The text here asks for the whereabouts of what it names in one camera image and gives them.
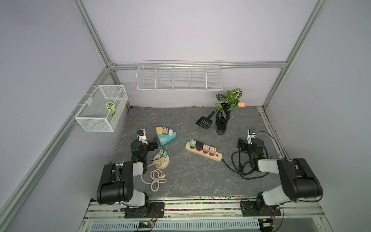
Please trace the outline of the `beige power strip red sockets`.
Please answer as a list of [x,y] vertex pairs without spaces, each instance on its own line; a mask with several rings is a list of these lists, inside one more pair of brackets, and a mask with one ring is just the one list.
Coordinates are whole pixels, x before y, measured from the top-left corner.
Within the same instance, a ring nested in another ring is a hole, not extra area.
[[218,161],[218,162],[221,162],[221,160],[223,158],[223,154],[222,153],[219,153],[219,152],[216,152],[215,154],[210,154],[209,152],[208,153],[204,153],[202,150],[201,151],[197,151],[196,148],[191,148],[190,142],[187,142],[186,143],[185,148],[186,148],[187,151],[190,151],[192,153],[201,155],[203,157],[206,157],[206,158],[209,158],[209,159]]

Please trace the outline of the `pink USB charger plug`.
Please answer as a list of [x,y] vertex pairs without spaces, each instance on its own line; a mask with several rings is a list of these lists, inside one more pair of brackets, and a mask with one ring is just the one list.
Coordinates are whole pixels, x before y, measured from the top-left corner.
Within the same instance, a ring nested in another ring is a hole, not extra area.
[[204,154],[207,154],[207,153],[209,153],[209,150],[210,150],[210,146],[204,144],[204,145],[203,145],[203,153],[204,153]]
[[209,155],[215,156],[216,155],[216,148],[215,147],[209,147]]

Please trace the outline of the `green USB charger plug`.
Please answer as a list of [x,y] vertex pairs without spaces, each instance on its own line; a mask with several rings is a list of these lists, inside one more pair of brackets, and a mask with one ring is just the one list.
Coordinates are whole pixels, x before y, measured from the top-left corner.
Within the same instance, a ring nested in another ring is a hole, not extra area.
[[190,146],[195,148],[196,147],[196,141],[195,140],[190,140]]

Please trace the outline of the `black USB charger plug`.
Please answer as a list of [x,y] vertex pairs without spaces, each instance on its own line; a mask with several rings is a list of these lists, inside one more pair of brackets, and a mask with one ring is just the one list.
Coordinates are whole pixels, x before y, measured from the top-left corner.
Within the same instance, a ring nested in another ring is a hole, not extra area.
[[203,142],[197,141],[196,145],[195,145],[195,148],[196,148],[197,151],[201,151],[201,150],[203,150],[203,146],[204,146]]

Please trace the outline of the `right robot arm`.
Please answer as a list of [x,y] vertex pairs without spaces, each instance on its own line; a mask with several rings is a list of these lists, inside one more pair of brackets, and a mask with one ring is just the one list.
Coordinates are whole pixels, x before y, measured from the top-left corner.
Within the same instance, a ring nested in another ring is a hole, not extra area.
[[260,214],[274,207],[305,198],[323,197],[323,188],[307,161],[299,159],[270,159],[264,157],[265,144],[258,138],[238,139],[239,152],[246,152],[251,173],[277,174],[280,185],[258,193],[253,208]]

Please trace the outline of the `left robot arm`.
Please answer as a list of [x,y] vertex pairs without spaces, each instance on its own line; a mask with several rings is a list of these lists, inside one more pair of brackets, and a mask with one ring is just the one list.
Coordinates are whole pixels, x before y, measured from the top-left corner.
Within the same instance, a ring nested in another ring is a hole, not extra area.
[[148,208],[149,197],[134,188],[134,177],[147,172],[147,155],[158,148],[157,141],[136,139],[130,144],[130,161],[110,163],[103,167],[98,190],[97,202],[101,205],[123,203],[129,208]]

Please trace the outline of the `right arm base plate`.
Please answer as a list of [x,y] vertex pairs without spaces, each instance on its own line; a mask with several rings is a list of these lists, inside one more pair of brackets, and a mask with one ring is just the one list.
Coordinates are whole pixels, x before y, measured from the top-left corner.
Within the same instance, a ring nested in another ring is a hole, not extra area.
[[266,206],[265,204],[258,204],[255,201],[248,201],[242,199],[239,203],[243,217],[273,217],[281,216],[279,206]]

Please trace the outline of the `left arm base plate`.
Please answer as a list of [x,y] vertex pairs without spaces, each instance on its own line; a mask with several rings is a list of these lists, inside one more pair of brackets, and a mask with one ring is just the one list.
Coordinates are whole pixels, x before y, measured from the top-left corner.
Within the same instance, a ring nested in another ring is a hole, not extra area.
[[125,218],[163,218],[165,213],[164,202],[150,202],[147,206],[126,208]]

